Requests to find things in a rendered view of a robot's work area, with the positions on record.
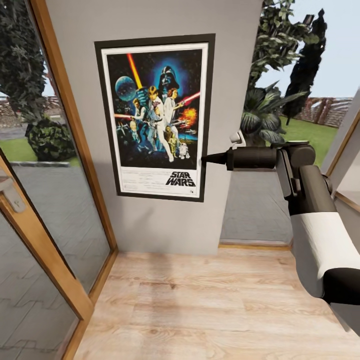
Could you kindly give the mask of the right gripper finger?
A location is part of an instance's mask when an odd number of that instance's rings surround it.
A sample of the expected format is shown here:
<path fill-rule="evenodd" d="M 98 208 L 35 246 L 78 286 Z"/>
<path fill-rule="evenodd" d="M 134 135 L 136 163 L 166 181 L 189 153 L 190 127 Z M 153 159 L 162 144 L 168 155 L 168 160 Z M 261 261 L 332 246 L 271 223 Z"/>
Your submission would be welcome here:
<path fill-rule="evenodd" d="M 205 162 L 226 165 L 227 153 L 228 153 L 228 151 L 226 151 L 226 153 L 222 153 L 222 154 L 204 156 L 204 157 L 201 157 L 201 160 L 205 161 Z"/>

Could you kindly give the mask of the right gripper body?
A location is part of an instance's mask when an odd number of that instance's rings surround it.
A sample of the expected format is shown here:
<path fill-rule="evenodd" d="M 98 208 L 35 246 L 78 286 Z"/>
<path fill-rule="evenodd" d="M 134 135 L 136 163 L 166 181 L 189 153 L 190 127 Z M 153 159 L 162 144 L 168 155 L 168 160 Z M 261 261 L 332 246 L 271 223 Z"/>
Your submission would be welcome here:
<path fill-rule="evenodd" d="M 259 162 L 259 148 L 258 146 L 246 146 L 232 149 L 232 146 L 227 151 L 227 170 L 233 171 L 236 169 L 257 169 Z"/>

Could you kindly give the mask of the poster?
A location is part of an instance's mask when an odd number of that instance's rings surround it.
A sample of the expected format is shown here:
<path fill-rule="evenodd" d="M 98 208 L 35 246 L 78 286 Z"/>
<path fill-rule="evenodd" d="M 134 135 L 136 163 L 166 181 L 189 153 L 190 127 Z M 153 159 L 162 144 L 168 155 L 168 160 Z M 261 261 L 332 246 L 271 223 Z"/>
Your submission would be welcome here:
<path fill-rule="evenodd" d="M 204 203 L 215 43 L 94 42 L 117 195 Z"/>

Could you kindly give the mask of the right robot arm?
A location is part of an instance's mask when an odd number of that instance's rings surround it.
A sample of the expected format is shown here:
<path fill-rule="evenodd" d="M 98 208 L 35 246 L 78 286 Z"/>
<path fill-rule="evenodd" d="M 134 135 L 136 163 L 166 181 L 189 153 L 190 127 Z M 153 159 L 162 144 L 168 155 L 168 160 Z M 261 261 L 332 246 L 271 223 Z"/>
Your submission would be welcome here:
<path fill-rule="evenodd" d="M 226 153 L 202 161 L 236 169 L 276 167 L 292 226 L 297 276 L 305 290 L 321 298 L 360 336 L 360 254 L 331 197 L 330 177 L 314 165 L 308 140 L 246 146 L 241 130 Z"/>

